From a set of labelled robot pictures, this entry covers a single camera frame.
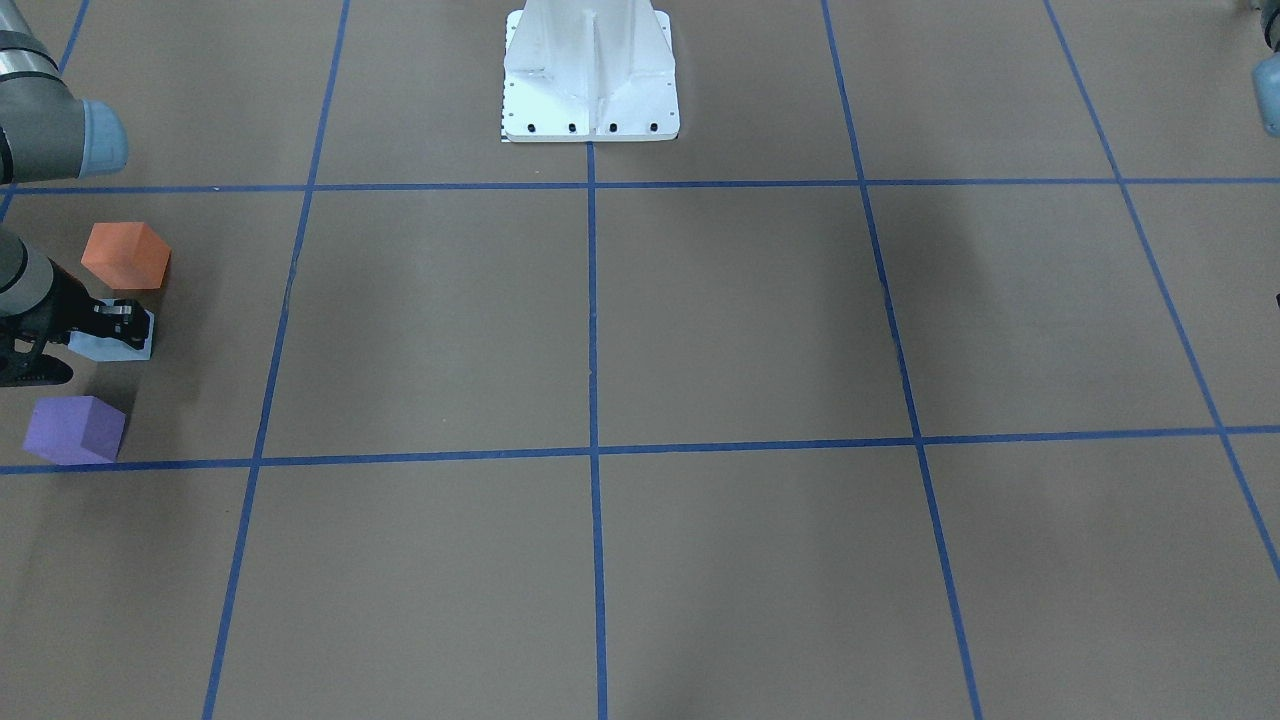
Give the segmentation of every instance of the orange cube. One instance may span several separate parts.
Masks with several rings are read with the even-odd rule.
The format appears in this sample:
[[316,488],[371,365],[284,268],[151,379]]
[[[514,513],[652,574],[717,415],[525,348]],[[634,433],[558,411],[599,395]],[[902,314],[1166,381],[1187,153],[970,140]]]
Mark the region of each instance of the orange cube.
[[169,252],[146,223],[96,223],[81,264],[111,290],[159,290]]

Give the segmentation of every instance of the block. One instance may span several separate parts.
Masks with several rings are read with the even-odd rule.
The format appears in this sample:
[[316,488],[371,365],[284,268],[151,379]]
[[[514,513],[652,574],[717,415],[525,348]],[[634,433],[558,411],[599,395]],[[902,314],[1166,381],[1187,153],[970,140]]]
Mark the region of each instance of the block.
[[[115,305],[114,300],[104,300],[102,302]],[[150,360],[151,341],[156,337],[156,316],[151,310],[147,310],[146,313],[147,318],[151,318],[151,331],[147,333],[147,342],[142,346],[142,350],[133,350],[118,340],[97,337],[79,331],[72,332],[70,340],[67,341],[67,350],[70,350],[72,352],[95,363]]]
[[159,290],[169,254],[146,223],[97,223],[81,264],[111,290]]
[[44,397],[27,427],[22,448],[54,465],[115,462],[124,437],[124,413],[91,396]]

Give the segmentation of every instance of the purple cube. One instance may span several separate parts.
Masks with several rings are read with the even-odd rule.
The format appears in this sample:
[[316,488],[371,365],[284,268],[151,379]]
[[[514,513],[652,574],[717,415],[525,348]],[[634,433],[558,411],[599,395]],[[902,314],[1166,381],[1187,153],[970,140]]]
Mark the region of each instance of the purple cube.
[[54,465],[102,465],[115,462],[123,436],[124,413],[96,397],[45,397],[22,448]]

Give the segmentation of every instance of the white bracket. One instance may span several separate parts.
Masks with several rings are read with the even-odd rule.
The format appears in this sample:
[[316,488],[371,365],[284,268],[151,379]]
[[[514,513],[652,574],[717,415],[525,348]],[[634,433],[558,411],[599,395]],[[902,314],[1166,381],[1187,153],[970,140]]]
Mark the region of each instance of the white bracket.
[[527,0],[507,18],[502,136],[675,140],[671,18],[649,0]]

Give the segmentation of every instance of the blue joint cap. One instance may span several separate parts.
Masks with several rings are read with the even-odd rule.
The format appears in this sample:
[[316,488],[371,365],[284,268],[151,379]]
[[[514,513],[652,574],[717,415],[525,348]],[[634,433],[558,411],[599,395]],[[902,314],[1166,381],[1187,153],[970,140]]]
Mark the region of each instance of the blue joint cap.
[[1262,127],[1271,137],[1280,137],[1280,54],[1253,68],[1253,92],[1258,96]]
[[82,100],[84,104],[84,159],[79,177],[109,176],[124,169],[129,161],[129,137],[120,117],[106,102]]

